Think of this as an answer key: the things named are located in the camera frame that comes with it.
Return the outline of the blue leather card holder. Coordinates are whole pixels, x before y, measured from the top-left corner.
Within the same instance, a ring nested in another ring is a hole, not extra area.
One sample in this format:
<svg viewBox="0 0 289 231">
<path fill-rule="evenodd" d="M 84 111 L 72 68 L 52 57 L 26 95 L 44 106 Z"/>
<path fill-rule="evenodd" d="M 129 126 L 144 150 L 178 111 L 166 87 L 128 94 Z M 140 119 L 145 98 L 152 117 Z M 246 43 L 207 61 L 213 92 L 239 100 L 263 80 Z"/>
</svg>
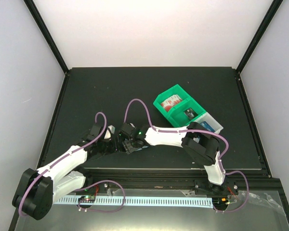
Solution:
<svg viewBox="0 0 289 231">
<path fill-rule="evenodd" d="M 148 146 L 143 146 L 143 147 L 141 147 L 141 148 L 138 148 L 136 151 L 140 151 L 140 150 L 143 150 L 143 149 L 145 149 L 145 148 L 148 148 Z"/>
</svg>

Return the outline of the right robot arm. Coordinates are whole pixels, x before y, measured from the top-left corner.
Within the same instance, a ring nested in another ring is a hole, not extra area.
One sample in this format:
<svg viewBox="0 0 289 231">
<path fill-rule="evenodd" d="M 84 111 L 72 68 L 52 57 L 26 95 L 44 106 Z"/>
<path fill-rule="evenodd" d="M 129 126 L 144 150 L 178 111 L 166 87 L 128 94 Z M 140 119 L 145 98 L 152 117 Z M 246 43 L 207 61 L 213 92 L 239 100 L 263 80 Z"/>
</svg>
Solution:
<svg viewBox="0 0 289 231">
<path fill-rule="evenodd" d="M 124 123 L 117 140 L 120 150 L 128 154 L 159 145 L 183 148 L 197 164 L 204 167 L 213 193 L 220 194 L 227 188 L 221 157 L 228 150 L 229 143 L 223 136 L 205 129 L 197 122 L 180 128 L 137 128 Z"/>
</svg>

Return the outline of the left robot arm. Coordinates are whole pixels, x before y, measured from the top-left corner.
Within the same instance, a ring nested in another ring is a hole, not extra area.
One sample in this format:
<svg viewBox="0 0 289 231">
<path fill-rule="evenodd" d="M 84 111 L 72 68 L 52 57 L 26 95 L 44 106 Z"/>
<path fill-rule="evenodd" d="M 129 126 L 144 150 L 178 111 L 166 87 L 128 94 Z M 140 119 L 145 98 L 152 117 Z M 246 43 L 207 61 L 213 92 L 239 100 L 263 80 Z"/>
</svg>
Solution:
<svg viewBox="0 0 289 231">
<path fill-rule="evenodd" d="M 12 200 L 18 214 L 40 220 L 70 192 L 78 189 L 89 192 L 94 181 L 77 168 L 92 157 L 108 153 L 115 146 L 114 135 L 113 125 L 106 128 L 94 125 L 76 145 L 52 162 L 36 170 L 25 170 Z"/>
</svg>

